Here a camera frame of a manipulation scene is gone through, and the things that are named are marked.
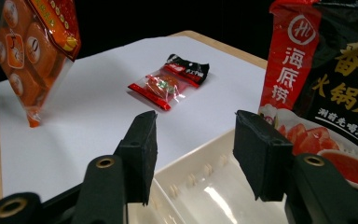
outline white plastic container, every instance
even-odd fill
[[[148,206],[129,204],[130,223],[288,223],[284,200],[255,200],[232,154],[234,132],[156,172]]]

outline wooden table edge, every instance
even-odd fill
[[[170,35],[170,36],[181,36],[181,35],[185,35],[185,36],[188,36],[188,37],[191,37],[195,40],[198,40],[199,42],[202,42],[206,45],[209,45],[215,49],[219,49],[225,53],[228,53],[232,56],[235,56],[239,59],[242,59],[248,63],[252,63],[258,67],[261,67],[261,68],[264,68],[266,69],[267,68],[267,61],[262,59],[262,58],[259,58],[257,56],[254,56],[253,54],[250,54],[250,53],[247,53],[243,50],[240,50],[240,49],[236,49],[234,47],[231,47],[230,45],[227,45],[225,43],[222,43],[220,41],[217,41],[215,39],[212,39],[206,35],[202,35],[202,34],[199,34],[197,32],[194,32],[194,31],[191,31],[191,30],[186,30],[186,31],[182,31],[182,32],[179,32],[179,33],[176,33],[176,34],[173,34],[173,35]]]

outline red snack package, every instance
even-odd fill
[[[208,75],[209,64],[193,63],[171,54],[167,62],[157,71],[128,86],[158,105],[170,110],[175,103],[184,99],[188,86],[199,87]]]
[[[0,0],[0,64],[30,127],[80,46],[73,0]]]
[[[276,0],[259,114],[358,189],[358,1]]]

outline small candy packet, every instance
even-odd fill
[[[185,98],[185,89],[189,86],[198,88],[206,79],[209,64],[194,63],[171,54],[167,62],[159,70],[148,74],[128,88],[164,110],[170,110]]]

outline hot pot seasoning package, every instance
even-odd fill
[[[73,0],[0,0],[0,64],[30,127],[80,46]]]
[[[163,110],[185,99],[187,87],[198,88],[206,79],[209,64],[194,63],[171,54],[159,68],[131,83],[128,88],[136,91]]]
[[[259,114],[358,189],[358,1],[276,0]]]

